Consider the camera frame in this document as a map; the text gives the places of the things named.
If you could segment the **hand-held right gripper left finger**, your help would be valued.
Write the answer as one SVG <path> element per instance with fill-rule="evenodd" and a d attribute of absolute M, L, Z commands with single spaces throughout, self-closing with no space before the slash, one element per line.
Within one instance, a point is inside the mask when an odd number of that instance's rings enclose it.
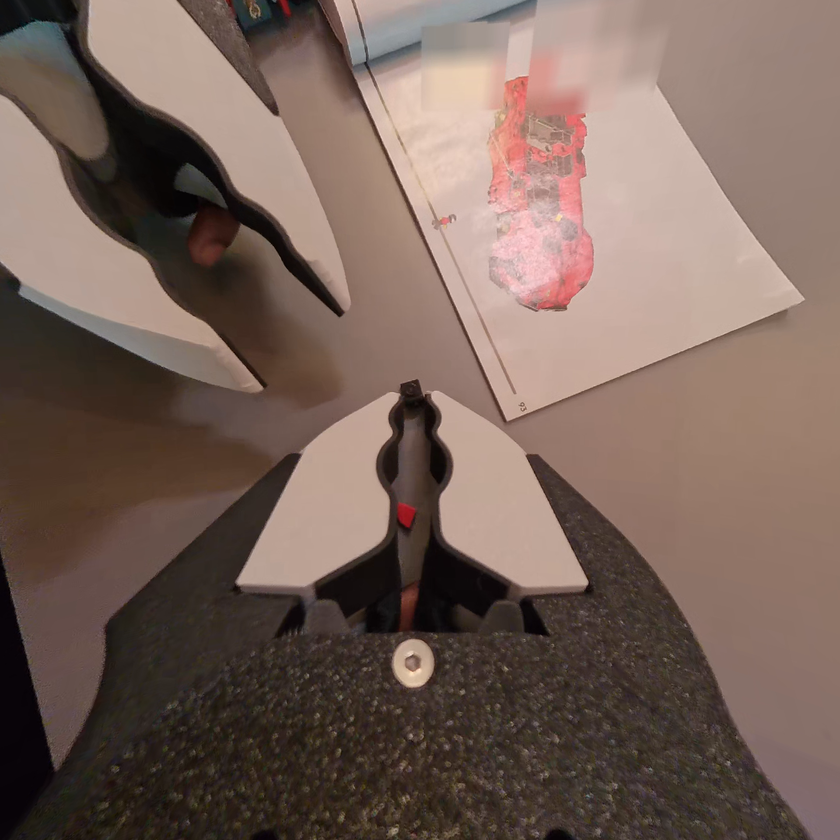
<path fill-rule="evenodd" d="M 380 546 L 391 499 L 377 458 L 392 439 L 387 392 L 315 437 L 289 480 L 236 580 L 251 594 L 313 601 L 317 587 Z"/>

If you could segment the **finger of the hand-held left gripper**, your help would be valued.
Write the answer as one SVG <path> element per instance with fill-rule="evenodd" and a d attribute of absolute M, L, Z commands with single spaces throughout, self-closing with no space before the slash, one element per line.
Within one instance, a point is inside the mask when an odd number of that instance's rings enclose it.
<path fill-rule="evenodd" d="M 18 293 L 168 371 L 244 393 L 265 383 L 161 284 L 154 261 L 104 226 L 70 153 L 2 92 L 1 258 Z"/>
<path fill-rule="evenodd" d="M 159 151 L 215 184 L 229 212 L 338 316 L 351 305 L 319 196 L 270 111 L 180 2 L 81 2 L 80 48 Z"/>

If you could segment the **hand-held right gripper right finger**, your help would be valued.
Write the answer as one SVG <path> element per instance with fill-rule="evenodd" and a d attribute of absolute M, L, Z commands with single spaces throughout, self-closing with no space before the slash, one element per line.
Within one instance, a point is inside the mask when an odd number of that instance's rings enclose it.
<path fill-rule="evenodd" d="M 448 457 L 437 518 L 444 547 L 501 584 L 492 601 L 583 593 L 589 581 L 524 450 L 443 392 L 429 402 Z"/>

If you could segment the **lego instruction booklet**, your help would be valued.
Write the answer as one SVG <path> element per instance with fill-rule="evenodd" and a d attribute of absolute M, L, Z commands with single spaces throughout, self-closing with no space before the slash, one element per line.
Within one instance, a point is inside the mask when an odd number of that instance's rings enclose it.
<path fill-rule="evenodd" d="M 319 2 L 503 417 L 788 310 L 656 88 L 668 2 Z"/>

